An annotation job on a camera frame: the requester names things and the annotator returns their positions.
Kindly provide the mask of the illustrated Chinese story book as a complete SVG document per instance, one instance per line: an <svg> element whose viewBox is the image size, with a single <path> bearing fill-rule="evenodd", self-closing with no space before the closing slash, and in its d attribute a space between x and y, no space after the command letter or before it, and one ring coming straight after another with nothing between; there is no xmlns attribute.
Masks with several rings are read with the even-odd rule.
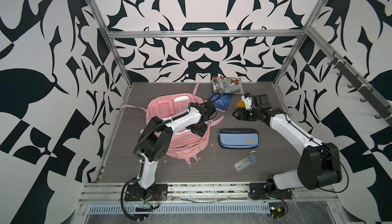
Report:
<svg viewBox="0 0 392 224"><path fill-rule="evenodd" d="M244 94L242 79L238 77L213 77L212 86L216 93Z"/></svg>

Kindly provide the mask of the blue pencil case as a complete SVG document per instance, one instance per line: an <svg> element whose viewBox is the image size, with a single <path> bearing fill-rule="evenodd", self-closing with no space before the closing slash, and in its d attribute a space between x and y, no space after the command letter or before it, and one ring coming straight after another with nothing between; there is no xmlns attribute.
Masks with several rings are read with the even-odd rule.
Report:
<svg viewBox="0 0 392 224"><path fill-rule="evenodd" d="M218 133L218 141L225 149L250 149L260 144L260 139L255 129L221 129Z"/></svg>

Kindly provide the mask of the pink student backpack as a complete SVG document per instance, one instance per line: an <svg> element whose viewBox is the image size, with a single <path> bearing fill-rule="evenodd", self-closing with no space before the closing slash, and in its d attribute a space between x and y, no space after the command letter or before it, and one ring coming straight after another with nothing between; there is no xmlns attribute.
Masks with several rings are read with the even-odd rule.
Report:
<svg viewBox="0 0 392 224"><path fill-rule="evenodd" d="M149 123L155 116L168 118L179 115L186 111L190 102L202 103L203 99L197 96L199 86L200 84L197 83L192 93L160 96L153 99L147 108L140 106L139 108L146 113L146 123ZM221 116L217 120L213 118L207 120L205 122L207 129L202 136L195 134L191 129L182 129L175 133L171 138L166 154L172 158L184 159L189 165L193 164L192 161L197 163L199 160L197 154L204 150L209 143L210 128L219 124L223 119L224 117Z"/></svg>

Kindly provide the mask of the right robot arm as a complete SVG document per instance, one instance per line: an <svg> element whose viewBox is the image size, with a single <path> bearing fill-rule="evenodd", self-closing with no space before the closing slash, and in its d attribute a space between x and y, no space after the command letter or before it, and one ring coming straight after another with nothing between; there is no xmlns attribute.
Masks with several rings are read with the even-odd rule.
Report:
<svg viewBox="0 0 392 224"><path fill-rule="evenodd" d="M271 175L265 182L266 192L296 188L324 190L342 181L346 169L340 161L339 149L311 136L293 122L281 108L271 106L268 96L246 93L233 117L240 121L261 121L282 135L299 153L295 170Z"/></svg>

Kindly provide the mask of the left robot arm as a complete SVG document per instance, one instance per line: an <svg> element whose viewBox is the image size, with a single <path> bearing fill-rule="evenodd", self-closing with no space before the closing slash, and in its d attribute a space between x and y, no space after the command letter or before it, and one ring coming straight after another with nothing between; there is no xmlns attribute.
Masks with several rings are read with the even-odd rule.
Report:
<svg viewBox="0 0 392 224"><path fill-rule="evenodd" d="M141 159L136 185L147 190L155 184L155 173L159 160L167 153L173 135L183 129L203 136L206 122L216 113L211 102L190 103L188 109L168 118L153 117L137 141L133 155Z"/></svg>

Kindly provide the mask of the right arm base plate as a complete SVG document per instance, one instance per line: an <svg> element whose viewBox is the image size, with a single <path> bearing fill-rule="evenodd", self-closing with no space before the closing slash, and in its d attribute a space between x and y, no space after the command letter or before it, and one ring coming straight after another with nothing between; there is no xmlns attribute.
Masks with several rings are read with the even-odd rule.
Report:
<svg viewBox="0 0 392 224"><path fill-rule="evenodd" d="M254 200L290 200L293 198L293 193L290 189L274 189L270 186L270 183L250 183L249 188L249 198Z"/></svg>

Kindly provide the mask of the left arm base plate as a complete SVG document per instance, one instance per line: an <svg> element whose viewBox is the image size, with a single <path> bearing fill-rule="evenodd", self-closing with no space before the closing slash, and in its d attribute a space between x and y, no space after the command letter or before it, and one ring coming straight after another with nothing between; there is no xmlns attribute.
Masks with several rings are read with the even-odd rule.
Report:
<svg viewBox="0 0 392 224"><path fill-rule="evenodd" d="M138 200L160 200L166 197L168 192L167 184L153 184L148 189L142 188L138 183L136 185L129 184L125 191L124 200L126 202Z"/></svg>

